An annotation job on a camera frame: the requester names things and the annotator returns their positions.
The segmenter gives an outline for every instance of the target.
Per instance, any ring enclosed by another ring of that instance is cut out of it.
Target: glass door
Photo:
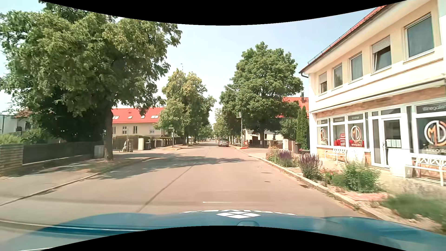
[[[388,152],[390,148],[402,148],[401,118],[383,118],[381,122],[381,166],[389,168]]]

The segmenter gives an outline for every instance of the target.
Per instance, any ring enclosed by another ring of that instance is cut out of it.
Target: asphalt road
[[[158,159],[1,206],[0,219],[58,224],[103,213],[209,209],[363,217],[232,147],[202,143],[179,151],[148,151],[142,155]]]

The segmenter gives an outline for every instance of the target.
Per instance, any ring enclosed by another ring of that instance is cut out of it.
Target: street lamp
[[[231,87],[229,87],[227,85],[225,85],[224,87],[226,87],[229,90],[234,91],[235,93],[239,94],[238,91],[232,89]],[[240,114],[240,141],[241,141],[240,143],[241,143],[241,147],[243,147],[243,118],[242,118],[242,112],[241,111],[239,112],[239,114]]]

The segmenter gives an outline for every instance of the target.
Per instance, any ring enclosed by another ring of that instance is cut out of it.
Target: white bench
[[[345,148],[335,147],[333,150],[326,150],[324,154],[325,159],[327,159],[327,155],[336,156],[336,163],[338,163],[338,157],[342,156],[344,157],[345,163],[347,163],[347,159],[345,157],[347,155],[347,149]]]
[[[445,173],[446,170],[443,170],[443,167],[446,167],[446,159],[424,157],[424,156],[415,156],[415,157],[417,159],[416,162],[415,162],[415,166],[413,166],[413,165],[405,165],[406,168],[411,168],[408,171],[410,173],[412,173],[413,168],[417,168],[417,169],[423,169],[423,170],[428,170],[428,171],[439,172],[440,173],[440,185],[444,186],[443,173]],[[435,166],[435,167],[438,167],[438,168],[421,167],[420,165],[430,165],[430,166]]]

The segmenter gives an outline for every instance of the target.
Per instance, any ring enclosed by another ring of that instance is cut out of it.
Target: parked car
[[[219,146],[229,146],[229,140],[227,138],[219,139]]]

